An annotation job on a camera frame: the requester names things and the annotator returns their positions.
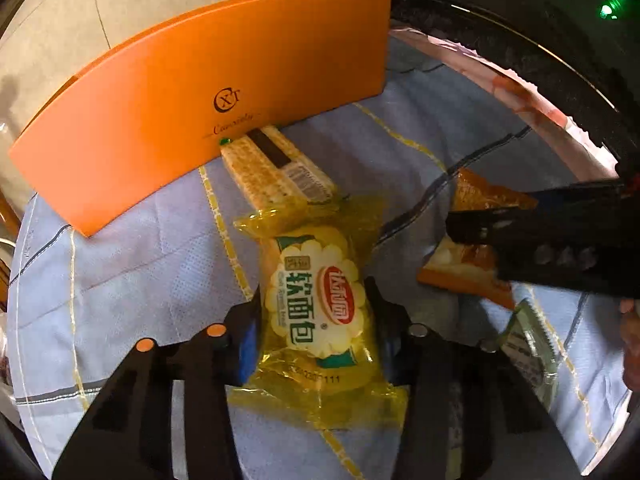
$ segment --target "green snack package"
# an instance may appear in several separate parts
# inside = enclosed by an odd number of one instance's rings
[[[548,411],[558,387],[558,362],[540,318],[527,300],[517,304],[498,344]]]

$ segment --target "orange dot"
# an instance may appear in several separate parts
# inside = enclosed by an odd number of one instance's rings
[[[214,323],[213,325],[207,326],[207,335],[209,337],[220,337],[225,335],[226,326],[221,323]]]
[[[136,350],[138,352],[149,352],[155,346],[154,340],[145,337],[136,343]]]

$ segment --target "soft bread package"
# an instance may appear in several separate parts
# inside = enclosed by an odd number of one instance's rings
[[[236,221],[260,246],[262,341],[232,402],[324,428],[401,424],[406,393],[382,375],[360,270],[382,210],[377,198],[293,197]]]

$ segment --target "yellow stripe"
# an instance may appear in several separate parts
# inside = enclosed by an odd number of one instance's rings
[[[225,221],[222,218],[222,213],[220,212],[220,208],[218,207],[218,199],[216,198],[216,194],[213,192],[213,186],[211,185],[211,181],[209,180],[209,176],[207,175],[207,170],[204,166],[200,166],[198,168],[198,172],[200,173],[200,179],[207,194],[207,199],[209,200],[209,207],[211,208],[211,212],[213,213],[213,219],[216,223],[216,228],[218,229],[218,233],[220,234],[220,238],[222,238],[222,243],[225,247],[226,257],[229,259],[229,264],[234,271],[236,282],[238,282],[238,286],[240,287],[240,290],[242,290],[242,294],[244,294],[246,300],[249,301],[254,296],[254,292],[251,290],[251,287],[249,287],[249,282],[247,281],[244,269],[238,261],[236,248],[234,247],[233,242],[229,237],[229,233],[226,230]],[[331,448],[331,450],[335,453],[337,459],[340,461],[340,464],[348,471],[348,473],[357,480],[364,480],[364,476],[362,475],[358,467],[353,463],[353,460],[348,457],[344,446],[340,443],[340,441],[338,441],[333,433],[331,433],[331,431],[329,431],[327,428],[324,428],[319,421],[314,421],[313,425],[316,430],[318,430],[324,441]]]
[[[417,150],[417,151],[419,151],[421,153],[424,153],[426,156],[428,156],[436,164],[436,166],[438,166],[442,171],[444,171],[446,173],[447,167],[435,155],[435,153],[433,153],[429,148],[426,148],[425,146],[419,144],[418,142],[415,142],[414,140],[411,140],[411,139],[407,139],[406,137],[403,137],[399,133],[393,131],[389,126],[387,126],[385,124],[385,121],[380,119],[375,113],[373,113],[367,107],[362,106],[360,103],[353,103],[353,105],[356,108],[358,108],[361,112],[367,114],[370,118],[372,118],[374,121],[376,121],[378,126],[380,126],[383,130],[385,130],[395,140],[399,140],[405,146],[408,146],[409,148],[413,148],[414,150]]]
[[[551,332],[551,335],[556,341],[556,345],[558,345],[558,350],[560,352],[560,355],[562,356],[562,360],[566,363],[566,367],[568,368],[572,378],[574,379],[575,396],[578,397],[578,400],[580,401],[580,403],[582,404],[582,408],[584,409],[584,425],[587,429],[587,436],[589,437],[589,440],[596,446],[596,449],[598,449],[600,448],[600,441],[593,434],[593,429],[591,427],[591,410],[589,407],[589,401],[587,397],[580,391],[580,383],[578,382],[578,371],[575,369],[574,364],[571,362],[571,359],[569,358],[569,355],[564,348],[564,344],[562,344],[562,340],[560,339],[558,332],[556,332],[556,329],[546,318],[544,312],[542,311],[542,307],[540,307],[540,304],[536,299],[536,295],[533,292],[533,287],[531,285],[526,285],[526,287],[529,291],[529,294],[531,295],[531,299],[533,300],[533,308],[540,316],[540,319],[545,324],[546,328],[549,330],[549,332]]]
[[[71,292],[69,294],[69,313],[71,316],[71,350],[74,358],[74,382],[80,392],[80,404],[82,404],[83,410],[89,409],[89,400],[86,398],[84,392],[84,384],[82,384],[82,377],[80,376],[80,368],[78,367],[78,353],[76,352],[76,313],[74,311],[74,300],[76,298],[76,242],[74,240],[74,234],[76,230],[71,229],[71,263],[69,265],[69,281],[71,282]]]
[[[347,455],[344,446],[335,437],[335,435],[317,421],[313,422],[313,425],[314,428],[318,430],[318,433],[320,433],[327,445],[331,448],[331,451],[334,452],[342,467],[345,468],[347,472],[356,480],[365,480],[364,475],[362,474],[358,466],[355,465],[354,461],[351,460],[349,455]]]
[[[220,235],[220,238],[222,238],[222,244],[225,247],[226,257],[229,259],[229,265],[231,265],[231,269],[236,276],[236,282],[238,282],[238,286],[240,287],[244,298],[249,301],[254,296],[254,292],[249,286],[249,281],[246,278],[244,269],[238,261],[236,249],[234,248],[233,242],[229,237],[229,231],[226,229],[225,220],[222,218],[222,213],[220,212],[220,208],[218,207],[218,199],[216,198],[215,193],[213,193],[213,186],[209,181],[207,170],[204,168],[204,166],[200,166],[198,168],[198,171],[200,172],[200,179],[202,180],[202,185],[204,186],[204,190],[207,194],[207,199],[209,200],[209,207],[211,208],[211,212],[213,213],[213,219],[216,223],[218,234]]]

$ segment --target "red logo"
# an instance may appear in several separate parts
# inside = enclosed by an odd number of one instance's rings
[[[320,274],[322,309],[335,324],[349,324],[355,307],[349,280],[338,267],[326,267]]]

